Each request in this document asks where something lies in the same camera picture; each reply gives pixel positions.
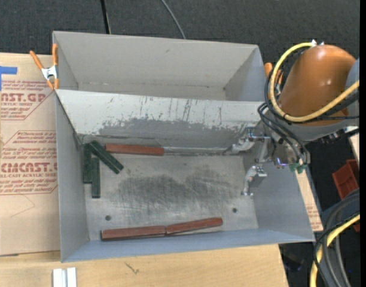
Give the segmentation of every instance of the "black cable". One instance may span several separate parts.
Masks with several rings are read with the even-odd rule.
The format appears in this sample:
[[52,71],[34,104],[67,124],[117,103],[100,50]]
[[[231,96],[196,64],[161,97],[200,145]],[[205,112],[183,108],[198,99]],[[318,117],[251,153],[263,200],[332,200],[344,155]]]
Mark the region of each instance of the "black cable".
[[[323,241],[325,241],[325,244],[327,246],[328,237],[326,237],[326,236],[329,235],[330,232],[334,231],[336,228],[340,227],[345,222],[349,221],[350,219],[352,219],[353,217],[355,217],[355,216],[357,216],[359,214],[359,212],[356,212],[353,215],[351,215],[350,217],[348,217],[347,219],[345,219],[343,221],[340,221],[339,223],[335,224],[333,227],[330,227],[330,225],[333,222],[333,219],[336,218],[336,215],[339,214],[339,212],[341,212],[344,208],[346,208],[347,205],[349,205],[351,202],[357,200],[358,198],[359,198],[359,191],[356,192],[355,194],[352,194],[351,196],[347,196],[339,204],[337,204],[337,205],[334,206],[334,208],[331,210],[330,214],[328,215],[328,218],[327,218],[327,221],[326,221],[326,224],[325,224],[326,230],[321,234],[321,236],[316,241],[315,249],[313,251],[313,259],[314,259],[314,262],[315,262],[315,264],[316,264],[316,266],[318,268],[318,271],[319,271],[319,273],[321,275],[321,278],[323,279],[323,281],[326,284],[328,284],[328,283],[327,283],[327,280],[325,278],[324,271],[323,271],[323,269],[321,269],[320,263],[318,262],[318,259],[317,259],[317,251],[319,249],[319,246],[323,246],[324,245]],[[326,249],[324,249],[324,247],[323,247],[323,253],[324,253],[324,256],[325,256],[325,253],[328,253],[328,251]],[[333,267],[330,264],[330,260],[329,260],[329,263],[328,263],[328,261],[326,261],[325,264],[327,266],[327,269],[330,271],[330,274],[332,275],[332,277],[333,277],[333,275],[335,275],[335,278],[336,278],[336,274],[334,273]]]
[[355,212],[353,215],[351,215],[350,217],[346,218],[345,220],[339,222],[338,224],[336,224],[335,226],[333,226],[332,228],[328,229],[327,231],[324,231],[322,233],[322,235],[318,238],[318,240],[316,241],[316,244],[315,244],[315,248],[313,250],[313,260],[315,262],[315,265],[317,266],[318,268],[318,271],[319,271],[319,274],[320,274],[320,277],[323,279],[323,281],[327,283],[327,280],[325,278],[325,275],[323,273],[323,270],[321,269],[321,266],[320,266],[320,263],[318,262],[318,259],[317,259],[317,251],[319,250],[319,246],[322,246],[322,244],[320,243],[322,241],[322,239],[329,235],[330,232],[334,231],[336,228],[339,228],[340,226],[342,226],[344,223],[348,222],[349,220],[351,220],[352,218],[356,217],[357,215],[359,215],[360,212]]
[[109,24],[109,17],[107,15],[105,0],[100,0],[100,7],[102,8],[103,20],[105,22],[106,34],[111,34],[111,28]]
[[183,39],[186,39],[183,30],[181,28],[181,25],[179,24],[178,20],[176,19],[175,15],[173,14],[172,10],[169,8],[169,6],[167,5],[166,1],[161,0],[161,2],[163,3],[164,7],[166,7],[166,9],[168,10],[168,12],[170,13],[171,17],[173,18],[173,21],[175,22],[176,26],[178,27]]
[[[276,123],[274,120],[270,119],[268,116],[266,116],[263,112],[263,110],[266,108],[266,104],[263,103],[258,107],[258,113],[260,115],[261,121],[270,129],[272,129],[274,132],[276,132],[291,148],[292,150],[295,152],[296,156],[297,156],[297,162],[299,162],[300,158],[301,158],[301,152],[296,148],[296,146],[287,138],[287,136],[290,136],[291,132],[289,133],[289,135],[286,135],[283,131],[288,132],[288,130],[286,128],[283,128],[280,124]],[[307,154],[306,154],[306,159],[304,160],[305,163],[307,163],[308,158],[307,158]]]
[[[342,200],[339,203],[339,205],[335,209],[333,209],[333,211],[328,215],[327,223],[325,225],[326,228],[329,228],[331,226],[332,222],[341,215],[342,210],[346,207],[346,205],[349,205],[358,199],[359,199],[359,190],[354,192],[352,195],[347,196],[344,200]],[[335,284],[337,286],[341,286],[341,284],[338,281],[338,278],[336,276],[335,270],[334,270],[333,266],[331,265],[331,254],[330,254],[330,250],[328,249],[328,243],[327,243],[326,238],[324,238],[322,241],[322,247],[323,247],[325,265],[328,267],[328,271],[331,274]],[[347,287],[350,286],[350,283],[348,280],[347,280],[347,282],[345,282],[345,284]]]
[[[270,78],[271,78],[271,76],[272,76],[272,72],[273,72],[273,69],[269,72],[269,74],[268,74],[268,76],[267,76],[267,78],[266,78],[266,83],[265,83],[265,85],[264,85],[264,100],[266,101],[265,102],[265,105],[266,105],[266,107],[269,109],[269,111],[271,112],[271,113],[273,113],[273,115],[275,115],[275,116],[279,116],[278,114],[275,114],[275,111],[274,111],[274,109],[270,109],[269,108],[269,106],[270,106],[270,104],[271,104],[271,101],[269,100],[269,98],[268,98],[268,87],[269,87],[269,82],[270,82]],[[286,135],[285,134],[280,134],[280,133],[278,133],[278,132],[276,132],[276,133],[278,133],[282,138],[284,137],[284,136],[289,136],[291,139],[293,139],[293,140],[295,140],[296,141],[296,143],[298,143],[299,144],[299,146],[301,146],[301,149],[302,149],[302,152],[305,154],[305,159],[304,159],[304,162],[305,163],[308,163],[309,162],[309,156],[308,156],[308,152],[307,152],[307,149],[306,149],[306,147],[305,147],[305,145],[299,140],[299,138],[297,138],[296,137],[296,135],[295,134],[293,134],[290,130],[288,130],[286,127],[284,127],[283,125],[281,125],[281,124],[279,124],[278,122],[275,122],[275,120],[272,120],[272,119],[270,119],[270,118],[268,118],[268,116],[266,116],[266,115],[264,115],[264,117],[266,118],[266,119],[268,119],[272,124],[274,124],[276,127],[278,127],[278,128],[280,128],[282,131],[281,131],[281,133],[282,132],[286,132]],[[291,143],[289,143],[289,145],[291,146],[291,148],[293,149],[293,150],[295,150],[294,148],[294,145],[293,144],[291,144]]]

